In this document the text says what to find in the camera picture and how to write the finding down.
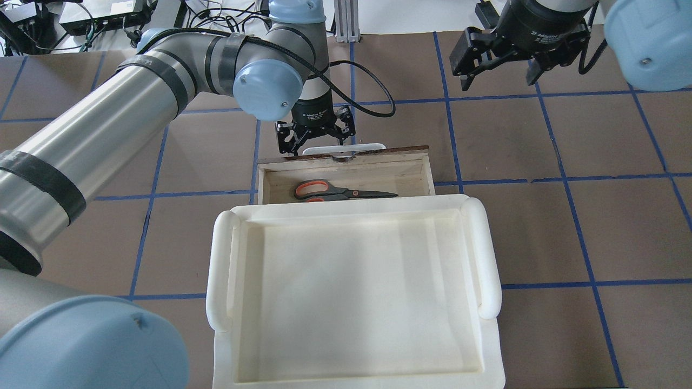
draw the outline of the scissor blade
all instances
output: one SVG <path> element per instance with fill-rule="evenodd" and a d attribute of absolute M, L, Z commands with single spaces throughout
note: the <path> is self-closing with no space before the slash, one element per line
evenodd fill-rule
<path fill-rule="evenodd" d="M 385 197 L 398 197 L 399 195 L 391 192 L 380 192 L 378 190 L 350 190 L 349 197 L 355 199 L 380 199 Z"/>

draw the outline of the blue tape grid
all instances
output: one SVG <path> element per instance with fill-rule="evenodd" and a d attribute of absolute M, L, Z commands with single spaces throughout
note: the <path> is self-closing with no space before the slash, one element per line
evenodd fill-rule
<path fill-rule="evenodd" d="M 641 106 L 641 103 L 639 102 L 638 95 L 645 94 L 645 93 L 660 93 L 660 92 L 650 92 L 650 91 L 641 91 L 641 90 L 636 90 L 632 88 L 632 86 L 629 86 L 629 90 L 627 91 L 600 91 L 600 92 L 576 92 L 576 93 L 541 93 L 540 91 L 540 86 L 537 84 L 536 85 L 536 94 L 525 94 L 525 95 L 508 95 L 508 96 L 473 96 L 473 97 L 465 97 L 465 98 L 450 98 L 447 90 L 447 83 L 446 83 L 446 76 L 444 73 L 444 63 L 442 62 L 442 56 L 441 56 L 441 51 L 439 47 L 439 40 L 437 37 L 437 33 L 433 33 L 433 39 L 435 43 L 435 49 L 437 52 L 437 59 L 439 62 L 440 66 L 440 76 L 441 76 L 441 81 L 442 81 L 442 86 L 444 90 L 444 98 L 434 98 L 434 99 L 411 99 L 411 100 L 397 100 L 397 104 L 419 104 L 419 103 L 428 103 L 428 102 L 444 102 L 446 106 L 446 111 L 447 111 L 447 118 L 448 118 L 448 126 L 449 126 L 449 132 L 450 132 L 450 141 L 452 143 L 452 149 L 453 149 L 453 157 L 454 157 L 454 162 L 455 162 L 455 171 L 457 174 L 457 181 L 446 181 L 446 182 L 436 182 L 436 186 L 459 186 L 459 191 L 463 192 L 463 186 L 464 185 L 493 185 L 493 184 L 508 184 L 508 183 L 529 183 L 528 180 L 526 179 L 497 179 L 497 180 L 474 180 L 474 181 L 463 181 L 462 179 L 462 174 L 461 174 L 461 167 L 459 165 L 459 159 L 457 155 L 457 148 L 456 148 L 456 138 L 454 136 L 454 127 L 453 127 L 453 120 L 451 116 L 451 110 L 450 110 L 450 102 L 452 101 L 463 101 L 463 100 L 504 100 L 504 99 L 516 99 L 516 98 L 537 98 L 540 102 L 541 109 L 543 111 L 543 115 L 545 117 L 545 122 L 546 126 L 549 132 L 549 135 L 551 137 L 551 140 L 554 144 L 557 158 L 558 158 L 558 165 L 560 168 L 561 176 L 560 177 L 546 177 L 544 179 L 536 179 L 531 181 L 533 182 L 562 182 L 563 185 L 565 186 L 565 192 L 567 194 L 567 199 L 570 204 L 570 210 L 572 212 L 572 216 L 574 219 L 574 224 L 575 228 L 577 231 L 577 235 L 579 237 L 579 242 L 581 245 L 581 249 L 583 252 L 584 256 L 584 261 L 585 265 L 589 274 L 589 281 L 588 282 L 556 282 L 556 283 L 538 283 L 538 284 L 504 284 L 502 285 L 502 288 L 504 290 L 512 290 L 512 289 L 546 289 L 546 288 L 571 288 L 571 287 L 590 287 L 593 290 L 594 293 L 594 299 L 597 304 L 597 309 L 599 311 L 599 317 L 601 319 L 601 324 L 603 327 L 603 334 L 605 337 L 605 341 L 608 344 L 608 351 L 610 353 L 610 358 L 613 364 L 613 370 L 615 373 L 615 376 L 617 378 L 618 384 L 622 387 L 624 386 L 624 382 L 619 370 L 619 365 L 617 363 L 617 357 L 615 354 L 615 350 L 612 345 L 612 341 L 610 339 L 610 333 L 608 331 L 608 322 L 606 320 L 605 313 L 603 312 L 603 306 L 601 304 L 601 299 L 599 295 L 599 287 L 619 287 L 619 286 L 631 286 L 631 285 L 657 285 L 657 284 L 692 284 L 692 278 L 680 278 L 680 279 L 663 279 L 663 280 L 658 280 L 658 279 L 652 279 L 652 280 L 614 280 L 614 281 L 597 281 L 594 277 L 593 270 L 590 264 L 590 259 L 588 257 L 588 251 L 586 249 L 586 244 L 584 241 L 584 237 L 581 231 L 581 225 L 579 223 L 579 217 L 577 215 L 576 207 L 574 205 L 574 200 L 572 198 L 572 194 L 570 191 L 570 185 L 569 182 L 573 181 L 600 181 L 600 180 L 618 180 L 618 179 L 668 179 L 671 182 L 671 186 L 673 189 L 673 192 L 675 193 L 675 196 L 678 200 L 678 203 L 680 205 L 680 209 L 685 217 L 685 220 L 688 224 L 688 227 L 692 230 L 692 219 L 689 213 L 688 208 L 686 207 L 686 204 L 682 198 L 682 195 L 680 194 L 680 190 L 677 187 L 677 184 L 675 182 L 676 177 L 692 177 L 692 172 L 683 172 L 683 173 L 672 173 L 668 170 L 668 166 L 666 164 L 665 157 L 663 155 L 663 152 L 661 151 L 658 142 L 655 138 L 654 132 L 651 129 L 651 126 L 649 124 L 649 121 L 646 117 L 646 114 L 644 112 L 644 109 Z M 349 47 L 350 51 L 350 58 L 351 60 L 355 60 L 355 55 L 354 55 L 354 45 L 353 43 L 350 44 Z M 98 78 L 100 76 L 100 72 L 102 69 L 102 66 L 104 64 L 104 59 L 105 59 L 105 53 L 102 54 L 100 58 L 100 62 L 98 65 L 98 70 L 96 72 L 96 75 L 93 80 L 92 84 L 92 90 L 96 87 Z M 11 97 L 13 93 L 15 92 L 15 89 L 17 87 L 17 83 L 19 81 L 20 75 L 24 69 L 24 66 L 26 64 L 27 57 L 23 58 L 21 65 L 19 67 L 19 70 L 15 76 L 14 82 L 12 83 L 12 86 L 10 88 L 10 91 L 8 93 L 8 96 L 2 106 L 2 110 L 0 110 L 0 123 L 31 123 L 31 122 L 43 122 L 43 121 L 51 121 L 54 118 L 29 118 L 29 119 L 3 119 L 4 114 L 8 108 L 8 105 L 10 103 Z M 354 69 L 351 69 L 351 97 L 355 100 L 356 97 L 356 85 L 355 85 L 355 73 Z M 692 88 L 683 88 L 679 89 L 678 91 L 674 91 L 671 93 L 675 92 L 689 92 L 692 91 Z M 653 147 L 656 150 L 656 153 L 659 157 L 659 160 L 664 168 L 665 173 L 663 174 L 636 174 L 636 175 L 624 175 L 624 176 L 592 176 L 592 177 L 567 177 L 565 170 L 562 166 L 562 160 L 559 155 L 559 149 L 557 142 L 554 138 L 554 134 L 552 131 L 552 126 L 550 124 L 550 119 L 548 116 L 548 112 L 545 108 L 545 98 L 554 98 L 554 97 L 570 97 L 570 96 L 606 96 L 606 95 L 626 95 L 630 94 L 635 101 L 635 104 L 637 106 L 637 109 L 639 111 L 639 114 L 641 116 L 641 119 L 645 125 L 646 131 L 648 132 L 648 135 L 651 139 L 651 142 L 653 144 Z M 366 101 L 366 102 L 360 102 L 362 105 L 386 105 L 388 102 L 386 101 Z M 231 108 L 231 109 L 199 109 L 199 110 L 189 110 L 189 111 L 184 111 L 182 114 L 207 114 L 207 113 L 215 113 L 215 112 L 233 112 L 233 111 L 240 111 L 239 108 Z M 159 150 L 159 155 L 158 155 L 158 160 L 156 162 L 156 170 L 154 173 L 154 180 L 152 182 L 152 191 L 149 194 L 135 194 L 135 195 L 128 195 L 128 196 L 108 196 L 108 197 L 97 197 L 97 200 L 100 201 L 122 201 L 122 200 L 131 200 L 131 199 L 149 199 L 149 206 L 147 207 L 147 214 L 145 217 L 145 222 L 143 224 L 143 229 L 142 229 L 142 235 L 140 238 L 140 245 L 138 248 L 138 254 L 136 258 L 136 265 L 135 269 L 133 272 L 132 276 L 132 282 L 131 282 L 131 287 L 130 287 L 130 292 L 127 296 L 119 296 L 126 298 L 128 300 L 176 300 L 176 299 L 190 299 L 190 298 L 205 298 L 206 294 L 205 293 L 189 293 L 189 294 L 164 294 L 164 295 L 136 295 L 135 289 L 136 289 L 136 283 L 137 283 L 137 278 L 138 278 L 138 272 L 139 268 L 141 265 L 141 260 L 142 260 L 142 254 L 143 254 L 143 249 L 144 249 L 144 243 L 146 240 L 146 235 L 147 235 L 147 230 L 149 228 L 149 219 L 151 217 L 153 205 L 154 205 L 154 200 L 156 198 L 160 197 L 187 197 L 187 196 L 210 196 L 210 195 L 242 195 L 242 194 L 248 194 L 250 195 L 250 203 L 253 203 L 253 197 L 254 194 L 257 193 L 257 188 L 256 188 L 256 178 L 257 178 L 257 156 L 258 156 L 258 150 L 259 150 L 259 139 L 260 139 L 260 123 L 257 122 L 257 127 L 255 129 L 255 154 L 254 154 L 254 161 L 253 161 L 253 181 L 251 183 L 251 188 L 249 190 L 233 190 L 233 191 L 210 191 L 210 192 L 175 192 L 175 193 L 156 193 L 156 185 L 158 183 L 158 175 L 159 172 L 161 171 L 161 162 L 163 160 L 163 153 L 165 150 L 165 143 L 167 139 L 167 133 L 168 133 L 168 128 L 164 130 L 164 135 L 163 139 L 161 141 L 161 148 Z"/>
<path fill-rule="evenodd" d="M 536 94 L 538 94 L 538 101 L 540 103 L 540 108 L 543 111 L 543 118 L 545 119 L 545 125 L 550 135 L 550 140 L 553 143 L 553 148 L 555 149 L 555 155 L 558 161 L 558 167 L 560 169 L 560 176 L 562 178 L 563 185 L 565 186 L 565 193 L 567 194 L 567 202 L 570 205 L 570 211 L 572 212 L 572 219 L 574 220 L 574 227 L 576 228 L 576 235 L 579 239 L 579 245 L 581 246 L 581 252 L 584 257 L 584 265 L 586 265 L 586 271 L 589 275 L 589 282 L 591 284 L 591 289 L 594 294 L 594 300 L 596 301 L 596 308 L 598 309 L 599 318 L 601 320 L 601 327 L 603 328 L 603 337 L 605 338 L 605 344 L 608 346 L 608 354 L 610 355 L 610 362 L 612 364 L 613 371 L 615 373 L 615 378 L 617 380 L 618 386 L 620 388 L 624 387 L 624 381 L 622 379 L 622 374 L 620 373 L 620 367 L 617 362 L 617 356 L 615 354 L 615 348 L 612 344 L 612 339 L 610 338 L 610 330 L 608 329 L 608 321 L 606 320 L 605 312 L 603 311 L 603 304 L 601 303 L 601 295 L 599 293 L 598 285 L 596 284 L 596 278 L 594 276 L 593 268 L 591 267 L 591 259 L 589 258 L 588 250 L 586 249 L 586 242 L 584 240 L 584 234 L 581 230 L 581 224 L 579 223 L 579 216 L 576 212 L 576 206 L 574 205 L 574 199 L 572 198 L 572 191 L 570 190 L 570 183 L 567 180 L 567 175 L 565 173 L 565 168 L 563 166 L 562 157 L 560 156 L 560 149 L 558 147 L 557 141 L 555 139 L 555 134 L 553 133 L 553 127 L 550 123 L 550 118 L 548 117 L 548 110 L 545 107 L 545 101 L 543 100 L 543 95 L 540 92 L 540 85 L 536 83 Z"/>

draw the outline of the brown floor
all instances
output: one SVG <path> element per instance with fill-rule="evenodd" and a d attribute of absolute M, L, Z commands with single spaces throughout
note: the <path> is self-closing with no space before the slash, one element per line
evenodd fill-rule
<path fill-rule="evenodd" d="M 463 92 L 446 59 L 458 36 L 353 45 L 355 60 L 400 100 L 391 119 L 358 112 L 356 140 L 429 145 L 437 192 L 462 189 L 486 205 L 504 285 L 507 387 L 689 387 L 692 90 L 632 90 L 609 49 L 586 76 L 560 68 L 528 87 L 527 64 L 517 62 Z M 332 59 L 351 55 L 330 46 Z M 127 55 L 0 60 L 0 149 L 76 103 Z M 359 71 L 352 82 L 342 65 L 332 77 L 358 101 L 384 99 Z M 213 221 L 254 201 L 255 161 L 276 155 L 271 123 L 258 125 L 231 98 L 199 96 L 46 250 L 41 277 L 168 318 L 190 351 L 189 387 L 209 388 Z"/>

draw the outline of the scissors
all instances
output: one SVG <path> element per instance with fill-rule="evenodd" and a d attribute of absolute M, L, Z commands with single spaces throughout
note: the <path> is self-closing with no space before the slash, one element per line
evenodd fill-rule
<path fill-rule="evenodd" d="M 293 196 L 306 203 L 317 201 L 340 201 L 348 199 L 376 199 L 382 197 L 397 197 L 396 193 L 379 192 L 376 190 L 350 190 L 333 186 L 324 179 L 308 180 L 299 183 L 293 191 Z"/>

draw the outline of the light blue joint cap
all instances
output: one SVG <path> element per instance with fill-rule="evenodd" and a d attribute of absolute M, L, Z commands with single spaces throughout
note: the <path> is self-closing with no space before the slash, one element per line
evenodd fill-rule
<path fill-rule="evenodd" d="M 327 20 L 322 0 L 271 0 L 269 17 L 290 24 L 322 23 Z"/>
<path fill-rule="evenodd" d="M 233 97 L 243 111 L 273 122 L 288 115 L 302 92 L 302 79 L 286 62 L 257 60 L 235 75 Z"/>
<path fill-rule="evenodd" d="M 51 304 L 0 338 L 0 387 L 183 389 L 188 355 L 164 318 L 110 296 Z"/>
<path fill-rule="evenodd" d="M 150 28 L 142 34 L 142 40 L 137 43 L 137 51 L 142 50 L 142 47 L 149 43 L 155 36 L 161 34 L 163 31 L 170 30 L 170 28 Z"/>
<path fill-rule="evenodd" d="M 605 38 L 634 87 L 692 84 L 692 0 L 618 0 L 605 19 Z"/>

